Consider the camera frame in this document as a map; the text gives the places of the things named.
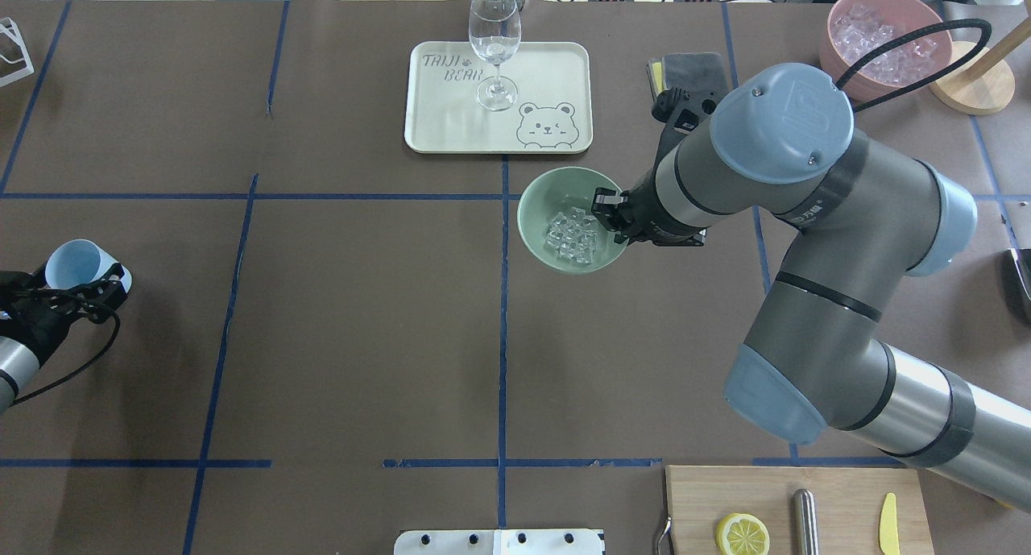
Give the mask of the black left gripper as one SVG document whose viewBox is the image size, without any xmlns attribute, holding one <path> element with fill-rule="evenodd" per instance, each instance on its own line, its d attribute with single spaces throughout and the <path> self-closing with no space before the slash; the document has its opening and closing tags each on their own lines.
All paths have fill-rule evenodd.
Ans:
<svg viewBox="0 0 1031 555">
<path fill-rule="evenodd" d="M 129 273 L 121 264 L 111 265 L 98 280 L 72 288 L 44 286 L 42 271 L 33 275 L 4 271 L 1 275 L 2 346 L 14 346 L 46 362 L 65 341 L 75 321 L 102 325 L 114 321 L 113 334 L 97 354 L 103 356 L 121 331 L 117 309 L 128 297 Z"/>
</svg>

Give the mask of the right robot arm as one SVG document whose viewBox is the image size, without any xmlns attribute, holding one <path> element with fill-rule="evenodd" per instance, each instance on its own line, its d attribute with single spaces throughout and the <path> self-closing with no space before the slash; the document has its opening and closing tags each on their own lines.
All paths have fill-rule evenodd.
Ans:
<svg viewBox="0 0 1031 555">
<path fill-rule="evenodd" d="M 1029 411 L 877 341 L 906 276 L 946 267 L 975 234 L 972 195 L 855 129 L 824 71 L 785 63 L 733 89 L 633 189 L 590 209 L 616 243 L 688 246 L 759 206 L 793 227 L 724 386 L 727 404 L 783 440 L 834 428 L 1028 511 Z"/>
</svg>

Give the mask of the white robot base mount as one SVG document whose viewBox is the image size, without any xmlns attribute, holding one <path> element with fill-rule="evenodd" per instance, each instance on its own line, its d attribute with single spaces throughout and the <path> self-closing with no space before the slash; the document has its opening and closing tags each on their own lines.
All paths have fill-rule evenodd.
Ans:
<svg viewBox="0 0 1031 555">
<path fill-rule="evenodd" d="M 589 528 L 409 530 L 394 554 L 605 554 L 601 530 Z"/>
</svg>

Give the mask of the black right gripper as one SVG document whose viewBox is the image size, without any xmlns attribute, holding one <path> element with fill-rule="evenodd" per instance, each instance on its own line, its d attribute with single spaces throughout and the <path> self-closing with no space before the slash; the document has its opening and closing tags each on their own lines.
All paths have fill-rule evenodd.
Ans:
<svg viewBox="0 0 1031 555">
<path fill-rule="evenodd" d="M 622 194 L 616 189 L 596 188 L 593 215 L 600 217 L 600 224 L 611 233 L 614 244 L 704 246 L 706 229 L 674 221 L 658 196 L 660 162 L 670 152 L 675 152 L 681 140 L 700 125 L 701 118 L 693 111 L 691 95 L 683 88 L 660 92 L 652 104 L 652 116 L 664 125 L 656 145 L 654 166 L 629 192 Z"/>
</svg>

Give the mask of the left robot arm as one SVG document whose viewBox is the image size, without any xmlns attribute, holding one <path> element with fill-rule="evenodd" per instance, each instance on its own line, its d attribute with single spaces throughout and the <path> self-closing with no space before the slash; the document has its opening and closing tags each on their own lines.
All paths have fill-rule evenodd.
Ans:
<svg viewBox="0 0 1031 555">
<path fill-rule="evenodd" d="M 1 275 L 1 394 L 2 409 L 14 407 L 80 376 L 107 353 L 121 331 L 117 311 L 128 297 L 128 269 L 114 263 L 98 280 L 71 288 L 49 288 L 42 269 L 4 270 Z M 28 392 L 31 380 L 65 342 L 77 321 L 102 325 L 114 322 L 113 332 L 98 353 L 70 374 Z"/>
</svg>

